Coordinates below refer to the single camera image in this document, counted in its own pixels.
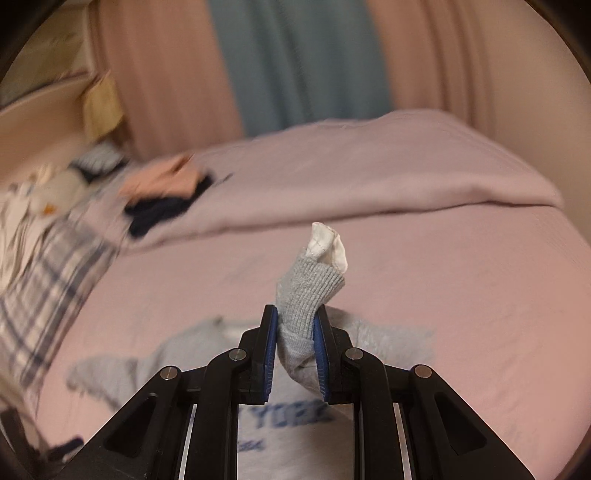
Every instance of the pile of clothes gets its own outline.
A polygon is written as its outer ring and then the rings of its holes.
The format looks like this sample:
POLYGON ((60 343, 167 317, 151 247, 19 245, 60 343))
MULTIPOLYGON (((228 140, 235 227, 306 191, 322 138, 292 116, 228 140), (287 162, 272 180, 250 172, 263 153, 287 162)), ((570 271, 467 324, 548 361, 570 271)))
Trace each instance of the pile of clothes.
POLYGON ((130 175, 119 195, 128 199, 129 235, 142 238, 165 220, 186 212, 212 184, 210 173, 191 162, 192 155, 177 155, 130 175))
POLYGON ((65 169, 43 165, 27 181, 0 192, 0 294, 15 283, 39 251, 48 229, 127 164, 110 142, 95 145, 65 169))

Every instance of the wall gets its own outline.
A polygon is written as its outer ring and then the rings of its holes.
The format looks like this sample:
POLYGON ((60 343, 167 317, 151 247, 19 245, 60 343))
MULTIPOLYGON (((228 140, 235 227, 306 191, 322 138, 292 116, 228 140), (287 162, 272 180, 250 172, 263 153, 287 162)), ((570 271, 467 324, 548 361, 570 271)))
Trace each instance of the wall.
POLYGON ((493 138, 562 191, 591 242, 591 84, 524 0, 457 0, 480 23, 492 83, 493 138))
POLYGON ((0 82, 0 106, 69 76, 92 70, 84 6, 62 7, 27 41, 0 82))
POLYGON ((0 111, 0 187, 42 163, 67 164, 86 149, 79 96, 87 76, 63 80, 0 111))

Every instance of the gray sock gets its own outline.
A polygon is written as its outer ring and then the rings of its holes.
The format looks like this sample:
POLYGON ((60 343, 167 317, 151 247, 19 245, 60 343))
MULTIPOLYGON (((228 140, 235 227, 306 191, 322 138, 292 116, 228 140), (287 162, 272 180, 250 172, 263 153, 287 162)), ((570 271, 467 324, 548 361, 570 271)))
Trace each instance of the gray sock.
POLYGON ((319 387, 314 363, 314 316, 320 305, 344 285, 338 270, 304 253, 277 284, 279 359, 291 378, 315 393, 319 387))

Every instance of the pink blanket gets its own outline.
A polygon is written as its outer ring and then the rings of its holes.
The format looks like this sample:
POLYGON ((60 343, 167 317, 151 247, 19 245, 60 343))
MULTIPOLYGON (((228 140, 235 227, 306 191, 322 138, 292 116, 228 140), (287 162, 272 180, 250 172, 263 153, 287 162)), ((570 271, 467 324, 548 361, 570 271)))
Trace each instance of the pink blanket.
MULTIPOLYGON (((432 357, 412 361, 432 364, 538 480, 564 468, 591 423, 591 251, 549 182, 429 111, 294 128, 199 162, 234 175, 140 242, 125 236, 117 185, 85 213, 112 241, 144 251, 116 259, 47 374, 37 420, 50 442, 88 439, 111 415, 66 390, 73 363, 148 355, 218 314, 256 320, 308 240, 307 222, 339 218, 330 224, 349 271, 332 305, 432 332, 432 357), (496 204, 467 205, 487 201, 496 204), (413 212, 373 215, 401 210, 413 212), (296 222, 306 224, 263 228, 296 222), (146 251, 187 236, 197 238, 146 251)), ((298 435, 311 465, 326 460, 310 432, 298 435)), ((286 449, 281 461, 293 456, 286 449)))
POLYGON ((126 234, 115 182, 86 222, 123 249, 229 228, 500 202, 560 206, 531 167, 447 113, 398 111, 373 121, 325 121, 195 156, 218 180, 189 211, 139 241, 126 234))

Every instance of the pink fabric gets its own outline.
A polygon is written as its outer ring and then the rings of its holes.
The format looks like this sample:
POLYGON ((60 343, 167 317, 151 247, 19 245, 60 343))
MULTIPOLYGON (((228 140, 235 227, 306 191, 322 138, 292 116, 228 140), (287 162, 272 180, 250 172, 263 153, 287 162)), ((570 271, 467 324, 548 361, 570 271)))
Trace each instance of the pink fabric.
POLYGON ((200 170, 190 163, 190 155, 176 155, 129 175, 119 195, 131 203, 170 196, 188 199, 195 193, 200 177, 200 170))
POLYGON ((560 206, 558 191, 515 155, 449 114, 416 110, 325 121, 214 148, 196 163, 219 179, 189 211, 127 235, 115 183, 86 222, 123 249, 229 228, 423 211, 480 202, 560 206))
POLYGON ((93 19, 143 160, 243 137, 206 0, 100 0, 93 19))
MULTIPOLYGON (((485 204, 331 226, 349 260, 331 304, 432 330, 432 366, 537 480, 554 479, 591 423, 591 252, 564 215, 485 204)), ((42 433, 51 443, 88 439, 111 416, 66 390, 74 362, 147 355, 217 314, 259 319, 309 234, 310 225, 227 232, 119 257, 47 375, 42 433)))

